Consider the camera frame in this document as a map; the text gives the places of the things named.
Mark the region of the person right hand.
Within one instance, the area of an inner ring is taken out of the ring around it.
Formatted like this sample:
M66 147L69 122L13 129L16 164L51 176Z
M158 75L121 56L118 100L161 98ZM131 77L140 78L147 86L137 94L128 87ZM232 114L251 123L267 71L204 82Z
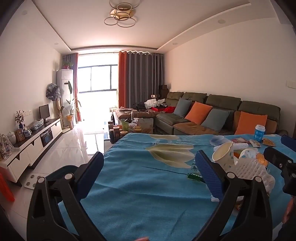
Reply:
M285 210L285 214L282 219L283 224L285 224L289 220L289 218L293 216L294 210L295 210L295 197L293 197L287 205L287 209Z

